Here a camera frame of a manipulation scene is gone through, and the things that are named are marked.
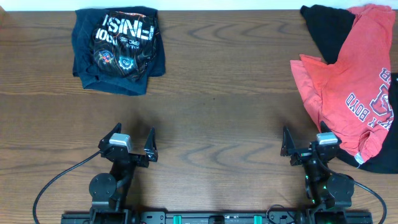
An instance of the pile of clothes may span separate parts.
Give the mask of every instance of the pile of clothes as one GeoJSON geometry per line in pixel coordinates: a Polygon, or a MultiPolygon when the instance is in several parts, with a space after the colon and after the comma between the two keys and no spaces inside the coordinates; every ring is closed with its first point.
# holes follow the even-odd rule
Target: pile of clothes
{"type": "Polygon", "coordinates": [[[80,9],[72,31],[73,76],[84,89],[144,95],[149,77],[165,73],[157,10],[80,9]]]}
{"type": "Polygon", "coordinates": [[[389,51],[396,14],[368,4],[300,10],[326,63],[300,55],[292,73],[304,107],[342,140],[338,158],[370,172],[398,173],[398,74],[389,51]]]}

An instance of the wood grain surface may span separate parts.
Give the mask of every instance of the wood grain surface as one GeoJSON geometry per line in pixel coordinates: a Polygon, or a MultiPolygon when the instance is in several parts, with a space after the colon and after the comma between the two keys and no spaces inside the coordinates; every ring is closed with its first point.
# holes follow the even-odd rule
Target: wood grain surface
{"type": "MultiPolygon", "coordinates": [[[[290,72],[299,54],[320,56],[298,11],[160,12],[167,73],[145,96],[83,90],[72,76],[74,12],[10,12],[0,29],[0,223],[33,223],[32,204],[55,175],[98,149],[117,122],[137,152],[157,128],[158,163],[137,169],[128,202],[177,210],[266,210],[308,205],[304,171],[280,157],[282,127],[298,144],[315,139],[290,72]]],[[[398,69],[394,28],[392,71],[398,69]]],[[[330,167],[386,201],[398,223],[398,175],[371,174],[338,159],[330,167]]],[[[88,184],[111,163],[100,157],[51,185],[41,223],[88,211],[88,184]]],[[[382,209],[355,188],[353,208],[382,209]]]]}

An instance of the folded navy blue shirt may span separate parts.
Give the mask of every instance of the folded navy blue shirt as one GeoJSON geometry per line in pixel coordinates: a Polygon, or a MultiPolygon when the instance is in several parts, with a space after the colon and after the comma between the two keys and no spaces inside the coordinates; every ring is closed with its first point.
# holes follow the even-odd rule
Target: folded navy blue shirt
{"type": "Polygon", "coordinates": [[[72,47],[75,53],[73,62],[73,76],[80,77],[84,89],[105,91],[129,96],[144,95],[149,77],[158,77],[165,73],[165,53],[160,34],[157,35],[158,46],[156,56],[147,65],[142,78],[130,80],[128,78],[112,77],[101,71],[93,58],[90,49],[90,39],[95,25],[109,11],[139,13],[157,17],[157,10],[147,7],[122,7],[111,9],[80,9],[76,12],[76,24],[72,31],[72,47]]]}

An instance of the red shirt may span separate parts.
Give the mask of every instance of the red shirt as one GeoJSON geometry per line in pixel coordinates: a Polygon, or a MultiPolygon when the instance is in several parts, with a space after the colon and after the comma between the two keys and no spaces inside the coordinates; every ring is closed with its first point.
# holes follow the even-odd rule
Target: red shirt
{"type": "Polygon", "coordinates": [[[356,19],[335,64],[300,55],[290,65],[318,129],[324,121],[362,164],[379,153],[394,118],[387,91],[395,12],[373,4],[348,10],[356,19]]]}

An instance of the blue logo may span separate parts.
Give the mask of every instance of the blue logo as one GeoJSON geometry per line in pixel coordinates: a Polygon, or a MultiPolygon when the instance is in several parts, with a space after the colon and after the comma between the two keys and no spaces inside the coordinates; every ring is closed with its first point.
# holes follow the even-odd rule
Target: blue logo
{"type": "Polygon", "coordinates": [[[110,63],[114,59],[113,54],[108,50],[100,51],[99,57],[104,63],[110,63]]]}
{"type": "Polygon", "coordinates": [[[129,57],[119,57],[119,66],[123,69],[129,70],[134,64],[134,59],[129,57]]]}

